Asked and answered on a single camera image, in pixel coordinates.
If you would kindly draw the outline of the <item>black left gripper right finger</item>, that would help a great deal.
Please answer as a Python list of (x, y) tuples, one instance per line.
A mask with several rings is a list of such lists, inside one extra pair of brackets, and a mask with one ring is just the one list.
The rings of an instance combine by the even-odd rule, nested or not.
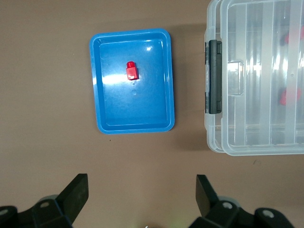
[(219, 197), (206, 175), (197, 175), (195, 196), (201, 216), (189, 228), (295, 228), (278, 210), (257, 208), (250, 214), (235, 200)]

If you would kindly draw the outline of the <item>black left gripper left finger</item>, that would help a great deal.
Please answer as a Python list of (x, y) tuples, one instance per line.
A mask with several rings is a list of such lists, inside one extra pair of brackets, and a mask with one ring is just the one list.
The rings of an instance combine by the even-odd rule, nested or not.
[(80, 173), (58, 195), (43, 197), (25, 211), (0, 206), (0, 228), (73, 228), (87, 200), (88, 175)]

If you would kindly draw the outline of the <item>blue plastic tray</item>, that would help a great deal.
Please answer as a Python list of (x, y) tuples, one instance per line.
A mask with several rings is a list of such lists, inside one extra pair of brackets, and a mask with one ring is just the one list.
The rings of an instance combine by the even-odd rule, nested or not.
[[(171, 36), (162, 28), (100, 33), (89, 43), (95, 114), (104, 134), (157, 133), (175, 124)], [(139, 78), (128, 80), (126, 63)]]

